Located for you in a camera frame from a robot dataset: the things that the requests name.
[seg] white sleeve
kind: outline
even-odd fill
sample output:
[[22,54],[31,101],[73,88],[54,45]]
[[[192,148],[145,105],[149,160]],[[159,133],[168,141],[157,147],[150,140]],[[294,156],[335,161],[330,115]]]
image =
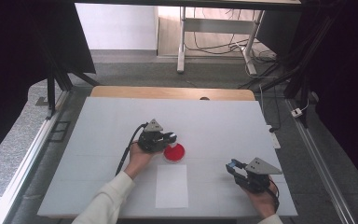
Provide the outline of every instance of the white sleeve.
[[126,200],[135,184],[124,172],[105,184],[95,195],[92,202],[73,223],[114,224],[117,222],[121,204]]
[[279,218],[279,216],[275,214],[275,215],[272,215],[270,217],[263,219],[258,224],[282,224],[282,221]]

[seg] silver triangular bracket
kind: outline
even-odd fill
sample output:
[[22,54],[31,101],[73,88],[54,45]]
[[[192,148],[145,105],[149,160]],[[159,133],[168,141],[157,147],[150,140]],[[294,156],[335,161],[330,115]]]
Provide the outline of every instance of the silver triangular bracket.
[[245,170],[257,175],[281,175],[282,171],[260,158],[255,158],[246,167]]
[[155,119],[152,119],[145,127],[146,133],[161,132],[161,131],[162,131],[161,125],[159,125]]

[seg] person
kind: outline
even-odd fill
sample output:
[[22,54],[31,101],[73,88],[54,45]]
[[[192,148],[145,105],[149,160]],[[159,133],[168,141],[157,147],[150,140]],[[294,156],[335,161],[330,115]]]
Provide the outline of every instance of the person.
[[[93,198],[89,206],[75,220],[74,224],[113,224],[117,222],[120,206],[126,200],[135,186],[133,179],[140,174],[152,158],[159,154],[143,152],[134,142],[130,148],[130,162],[124,171],[118,173],[112,181],[105,184]],[[259,224],[281,224],[280,218],[275,214],[274,203],[266,192],[253,194],[244,189],[251,199],[253,206],[263,218]]]

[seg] red plate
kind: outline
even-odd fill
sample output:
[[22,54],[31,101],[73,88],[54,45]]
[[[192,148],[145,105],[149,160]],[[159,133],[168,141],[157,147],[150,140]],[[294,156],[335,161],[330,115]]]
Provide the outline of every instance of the red plate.
[[167,162],[177,163],[185,156],[185,148],[179,143],[171,147],[168,145],[164,150],[164,158]]

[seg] sheet of paper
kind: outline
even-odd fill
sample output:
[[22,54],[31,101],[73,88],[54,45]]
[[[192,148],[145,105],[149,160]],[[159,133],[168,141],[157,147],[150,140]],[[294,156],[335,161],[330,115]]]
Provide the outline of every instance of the sheet of paper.
[[156,208],[188,207],[187,166],[159,165],[156,185]]

